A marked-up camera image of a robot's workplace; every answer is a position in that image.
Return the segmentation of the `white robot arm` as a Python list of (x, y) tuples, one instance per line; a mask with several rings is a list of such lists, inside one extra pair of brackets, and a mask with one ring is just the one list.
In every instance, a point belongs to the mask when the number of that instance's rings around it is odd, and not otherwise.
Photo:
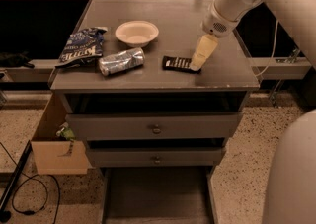
[[(252, 8), (265, 3), (310, 63), (316, 61), (316, 0), (214, 0), (190, 68), (198, 71)], [(284, 133), (270, 167), (262, 224), (316, 224), (316, 110)]]

